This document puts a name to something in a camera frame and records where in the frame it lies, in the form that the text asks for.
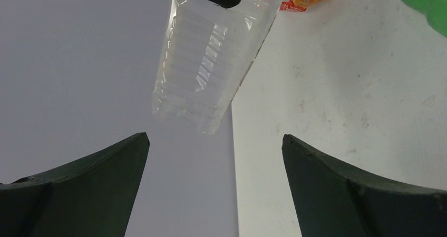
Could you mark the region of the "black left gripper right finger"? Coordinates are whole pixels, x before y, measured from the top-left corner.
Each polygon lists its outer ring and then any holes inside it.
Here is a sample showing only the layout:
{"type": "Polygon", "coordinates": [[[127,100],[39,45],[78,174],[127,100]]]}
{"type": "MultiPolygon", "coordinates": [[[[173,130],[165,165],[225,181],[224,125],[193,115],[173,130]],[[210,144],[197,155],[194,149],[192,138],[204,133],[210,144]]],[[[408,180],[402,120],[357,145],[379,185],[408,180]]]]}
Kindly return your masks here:
{"type": "Polygon", "coordinates": [[[391,180],[284,135],[302,236],[446,236],[446,192],[391,180]]]}

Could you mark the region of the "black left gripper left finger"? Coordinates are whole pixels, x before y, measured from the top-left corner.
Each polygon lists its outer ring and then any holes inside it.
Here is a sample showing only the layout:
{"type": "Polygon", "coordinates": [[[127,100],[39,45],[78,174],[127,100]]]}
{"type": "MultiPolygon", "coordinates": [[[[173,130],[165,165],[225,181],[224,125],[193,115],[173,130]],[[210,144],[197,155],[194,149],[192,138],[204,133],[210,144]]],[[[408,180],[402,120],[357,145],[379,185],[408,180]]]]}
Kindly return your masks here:
{"type": "Polygon", "coordinates": [[[1,185],[1,236],[124,236],[149,153],[146,133],[1,185]]]}

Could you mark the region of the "clear square plastic bottle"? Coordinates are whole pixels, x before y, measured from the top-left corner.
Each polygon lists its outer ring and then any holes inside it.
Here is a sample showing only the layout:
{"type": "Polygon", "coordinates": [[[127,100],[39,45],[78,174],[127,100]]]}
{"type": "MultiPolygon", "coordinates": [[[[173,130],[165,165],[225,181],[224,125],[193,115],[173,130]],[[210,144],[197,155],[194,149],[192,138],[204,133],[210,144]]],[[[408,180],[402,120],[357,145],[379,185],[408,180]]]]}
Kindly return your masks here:
{"type": "Polygon", "coordinates": [[[172,0],[152,113],[214,134],[284,0],[172,0]]]}

